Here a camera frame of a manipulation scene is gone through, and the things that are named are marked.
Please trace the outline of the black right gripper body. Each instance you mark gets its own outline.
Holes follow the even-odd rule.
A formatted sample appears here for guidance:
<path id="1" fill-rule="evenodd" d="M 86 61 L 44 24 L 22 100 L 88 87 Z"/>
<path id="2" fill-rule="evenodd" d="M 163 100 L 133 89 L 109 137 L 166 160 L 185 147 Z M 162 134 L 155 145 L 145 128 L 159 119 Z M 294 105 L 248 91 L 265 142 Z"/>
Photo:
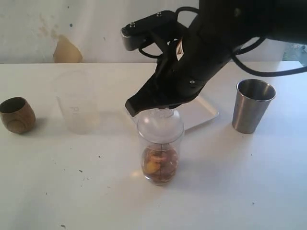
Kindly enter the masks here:
<path id="1" fill-rule="evenodd" d="M 192 101 L 229 60 L 228 47 L 215 38 L 185 36 L 172 42 L 155 70 L 158 104 Z"/>

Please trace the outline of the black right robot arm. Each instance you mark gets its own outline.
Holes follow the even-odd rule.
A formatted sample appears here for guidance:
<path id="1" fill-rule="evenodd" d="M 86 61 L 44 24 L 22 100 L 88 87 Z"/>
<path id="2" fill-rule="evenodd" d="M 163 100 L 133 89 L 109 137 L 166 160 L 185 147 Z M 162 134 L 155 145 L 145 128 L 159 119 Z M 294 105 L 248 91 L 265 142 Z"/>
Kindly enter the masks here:
<path id="1" fill-rule="evenodd" d="M 154 74 L 130 97 L 131 116 L 154 109 L 174 109 L 194 100 L 205 84 L 230 60 L 259 77 L 306 72 L 306 68 L 260 72 L 245 66 L 238 55 L 264 40 L 307 42 L 307 3 L 304 0 L 201 0 L 197 8 L 160 11 L 121 29 L 127 50 L 156 44 Z"/>

